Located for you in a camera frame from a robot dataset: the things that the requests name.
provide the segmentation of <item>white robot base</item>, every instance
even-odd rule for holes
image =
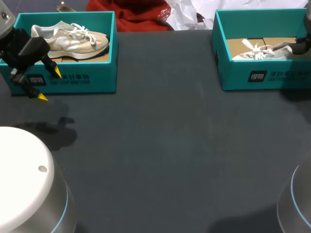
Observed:
[[[44,143],[0,127],[0,233],[73,233],[72,194]]]

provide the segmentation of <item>shoe sole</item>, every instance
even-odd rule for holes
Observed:
[[[105,48],[102,48],[101,50],[90,52],[90,53],[74,53],[74,52],[67,52],[67,51],[50,51],[48,53],[48,56],[50,58],[70,58],[75,61],[81,61],[81,60],[87,60],[92,59],[95,57],[99,57],[101,55],[104,55],[105,53],[109,52],[109,45],[107,45]]]

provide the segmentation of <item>logo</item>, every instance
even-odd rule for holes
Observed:
[[[263,82],[264,78],[266,77],[267,71],[266,70],[253,70],[248,78],[250,83],[252,82]]]
[[[42,74],[27,74],[27,79],[28,79],[28,82],[32,84],[33,86],[46,86],[47,85]]]

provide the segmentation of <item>cardboard insert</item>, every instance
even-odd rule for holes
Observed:
[[[271,45],[275,46],[282,42],[290,42],[295,43],[296,40],[295,37],[266,37],[262,39],[248,39],[248,41],[255,46],[257,44],[258,47],[265,46],[265,45]],[[231,57],[234,58],[235,56],[244,53],[249,52],[250,49],[242,43],[243,38],[241,39],[228,39],[227,44],[229,46],[229,51],[231,54]]]

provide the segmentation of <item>beige sneaker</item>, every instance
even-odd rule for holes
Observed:
[[[109,51],[109,37],[91,32],[78,24],[60,21],[51,27],[33,25],[31,36],[42,36],[50,45],[50,58],[69,57],[84,60],[100,56]]]

